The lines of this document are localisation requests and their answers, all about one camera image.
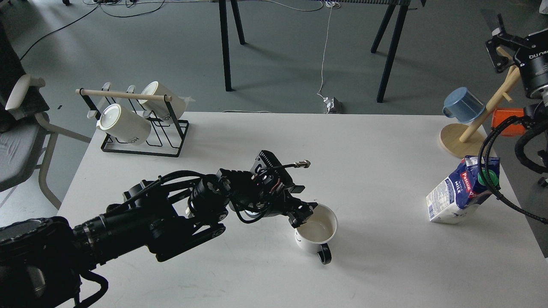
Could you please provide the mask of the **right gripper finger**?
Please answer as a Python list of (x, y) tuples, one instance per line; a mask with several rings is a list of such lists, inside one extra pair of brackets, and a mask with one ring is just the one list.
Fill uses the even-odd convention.
[(501, 14), (497, 14), (496, 23), (491, 24), (492, 37), (485, 43), (488, 55), (496, 73), (502, 73), (513, 65), (511, 55), (503, 55), (503, 46), (512, 51), (518, 51), (520, 47), (532, 49), (533, 43), (528, 39), (507, 33)]

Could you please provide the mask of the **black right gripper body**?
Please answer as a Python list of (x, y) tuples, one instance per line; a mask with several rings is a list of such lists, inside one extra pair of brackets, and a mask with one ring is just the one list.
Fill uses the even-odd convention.
[(548, 31), (531, 33), (526, 42), (532, 47), (519, 47), (513, 59), (519, 68), (528, 99), (541, 99), (548, 85)]

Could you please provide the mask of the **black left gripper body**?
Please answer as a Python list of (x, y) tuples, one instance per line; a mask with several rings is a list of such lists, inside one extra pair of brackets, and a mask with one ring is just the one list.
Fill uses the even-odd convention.
[(219, 169), (218, 183), (235, 212), (245, 212), (253, 223), (258, 219), (285, 215), (290, 206), (300, 199), (292, 193), (301, 193), (303, 185), (296, 185), (287, 168), (304, 168), (305, 161), (283, 165), (274, 153), (261, 150), (250, 171)]

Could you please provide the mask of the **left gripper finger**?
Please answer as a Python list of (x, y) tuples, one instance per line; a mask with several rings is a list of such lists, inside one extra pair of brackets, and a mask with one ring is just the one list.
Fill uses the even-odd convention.
[(318, 206), (316, 202), (296, 201), (288, 210), (289, 223), (293, 228), (305, 224), (313, 215), (314, 209)]

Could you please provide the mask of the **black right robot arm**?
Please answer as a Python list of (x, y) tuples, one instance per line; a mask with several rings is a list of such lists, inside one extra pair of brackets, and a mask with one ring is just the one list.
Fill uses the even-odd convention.
[(529, 218), (547, 224), (547, 219), (529, 213), (509, 201), (501, 192), (498, 184), (495, 184), (488, 166), (488, 157), (496, 138), (509, 125), (518, 123), (525, 128), (525, 133), (515, 143), (515, 156), (519, 162), (533, 172), (543, 174), (547, 172), (547, 150), (538, 151), (542, 165), (533, 162), (524, 153), (524, 147), (536, 136), (547, 133), (547, 29), (528, 34), (522, 38), (507, 33), (501, 14), (497, 15), (497, 24), (494, 19), (484, 12), (486, 22), (493, 28), (493, 35), (486, 41), (485, 47), (491, 58), (491, 62), (497, 73), (503, 72), (512, 65), (516, 66), (516, 72), (520, 74), (524, 91), (528, 99), (540, 99), (540, 103), (524, 108), (523, 116), (511, 115), (501, 124), (494, 127), (478, 152), (479, 177), (487, 189), (513, 210), (526, 215)]

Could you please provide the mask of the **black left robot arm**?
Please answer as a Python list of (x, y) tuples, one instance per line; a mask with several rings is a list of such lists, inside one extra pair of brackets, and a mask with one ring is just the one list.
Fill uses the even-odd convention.
[(267, 150), (250, 171), (219, 169), (216, 174), (178, 170), (155, 181), (143, 180), (126, 191), (121, 204), (71, 228), (61, 216), (34, 218), (1, 228), (1, 306), (54, 308), (73, 299), (77, 308), (97, 302), (107, 280), (97, 265), (140, 247), (159, 262), (206, 243), (225, 231), (229, 209), (247, 212), (244, 223), (285, 215), (292, 227), (305, 224), (317, 207), (294, 197), (304, 190), (288, 168)]

